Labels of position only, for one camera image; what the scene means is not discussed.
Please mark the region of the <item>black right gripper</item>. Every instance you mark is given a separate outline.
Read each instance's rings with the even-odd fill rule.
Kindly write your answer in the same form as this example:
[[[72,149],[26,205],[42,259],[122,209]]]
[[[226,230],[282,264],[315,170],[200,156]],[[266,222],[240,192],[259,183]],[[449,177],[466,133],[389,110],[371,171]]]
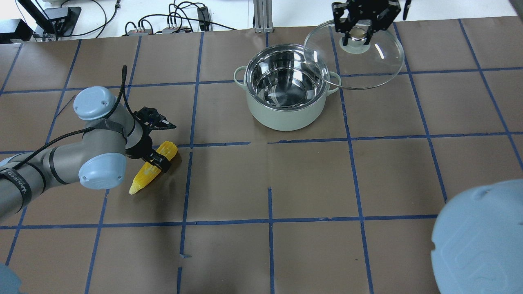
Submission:
[[[398,0],[347,0],[332,3],[335,31],[344,34],[342,45],[348,45],[350,31],[361,20],[371,22],[364,43],[369,45],[374,33],[386,31],[400,11]]]

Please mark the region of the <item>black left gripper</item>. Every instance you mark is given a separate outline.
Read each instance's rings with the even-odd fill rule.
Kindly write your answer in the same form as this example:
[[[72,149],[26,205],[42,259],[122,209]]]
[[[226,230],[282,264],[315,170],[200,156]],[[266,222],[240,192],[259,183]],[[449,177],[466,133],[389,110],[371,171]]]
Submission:
[[[132,113],[133,128],[127,138],[125,154],[131,159],[142,159],[152,166],[167,173],[171,167],[170,160],[159,149],[153,149],[150,133],[152,130],[163,131],[176,129],[157,109],[143,107]]]

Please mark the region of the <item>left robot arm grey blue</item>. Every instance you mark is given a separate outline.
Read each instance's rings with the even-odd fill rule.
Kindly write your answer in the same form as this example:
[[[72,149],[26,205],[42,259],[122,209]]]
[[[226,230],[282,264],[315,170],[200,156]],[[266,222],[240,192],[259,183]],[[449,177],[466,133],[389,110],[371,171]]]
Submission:
[[[47,190],[71,183],[111,189],[125,179],[127,158],[142,159],[162,172],[170,160],[152,147],[150,133],[174,129],[155,108],[132,112],[102,86],[82,90],[73,110],[83,120],[80,142],[20,153],[1,162],[0,215],[10,218]]]

